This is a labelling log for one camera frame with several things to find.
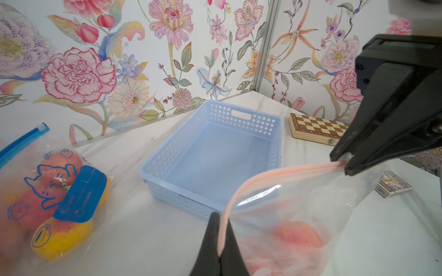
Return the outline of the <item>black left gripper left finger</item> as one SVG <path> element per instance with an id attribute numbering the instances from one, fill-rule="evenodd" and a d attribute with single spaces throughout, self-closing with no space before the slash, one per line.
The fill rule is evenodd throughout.
<path id="1" fill-rule="evenodd" d="M 220 214 L 213 212 L 209 217 L 198 257 L 189 276 L 219 276 L 221 262 L 217 253 Z"/>

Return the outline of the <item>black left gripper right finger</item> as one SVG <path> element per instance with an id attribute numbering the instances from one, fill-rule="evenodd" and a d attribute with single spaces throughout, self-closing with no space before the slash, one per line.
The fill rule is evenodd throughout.
<path id="1" fill-rule="evenodd" d="M 249 276 L 231 224 L 227 225 L 226 240 L 220 257 L 221 276 Z"/>

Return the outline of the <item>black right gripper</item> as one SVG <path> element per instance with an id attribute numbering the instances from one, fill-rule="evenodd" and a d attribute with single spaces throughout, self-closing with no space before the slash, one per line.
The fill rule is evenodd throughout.
<path id="1" fill-rule="evenodd" d="M 361 106 L 331 161 L 353 156 L 355 176 L 390 159 L 442 145 L 442 38 L 377 34 L 355 60 Z"/>

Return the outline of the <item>clear pink bag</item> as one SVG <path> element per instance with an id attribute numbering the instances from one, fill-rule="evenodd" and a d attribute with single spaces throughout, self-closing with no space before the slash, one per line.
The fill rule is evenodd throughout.
<path id="1" fill-rule="evenodd" d="M 390 170 L 413 189 L 390 198 L 375 188 Z M 283 243 L 272 229 L 301 221 L 323 247 Z M 242 184 L 219 228 L 222 255 L 231 224 L 252 276 L 439 276 L 442 273 L 440 179 L 400 160 L 353 177 L 342 162 L 287 167 Z"/>

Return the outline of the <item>clear blue-zipper zip bag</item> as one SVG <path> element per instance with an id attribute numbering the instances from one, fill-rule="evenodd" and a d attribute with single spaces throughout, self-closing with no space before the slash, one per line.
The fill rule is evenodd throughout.
<path id="1" fill-rule="evenodd" d="M 40 124 L 1 151 L 1 274 L 35 275 L 85 243 L 106 217 L 113 177 Z M 31 249 L 38 226 L 54 218 L 93 222 L 92 233 L 46 261 Z"/>

